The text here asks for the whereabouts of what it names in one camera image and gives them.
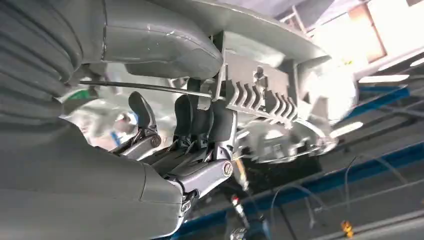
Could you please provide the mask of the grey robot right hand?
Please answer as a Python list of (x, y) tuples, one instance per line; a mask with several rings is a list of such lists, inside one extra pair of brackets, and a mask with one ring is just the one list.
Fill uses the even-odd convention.
[(0, 3), (0, 237), (149, 240), (232, 174), (236, 112), (213, 103), (206, 159), (170, 178), (87, 143), (59, 102), (86, 64), (207, 80), (223, 64), (196, 0)]

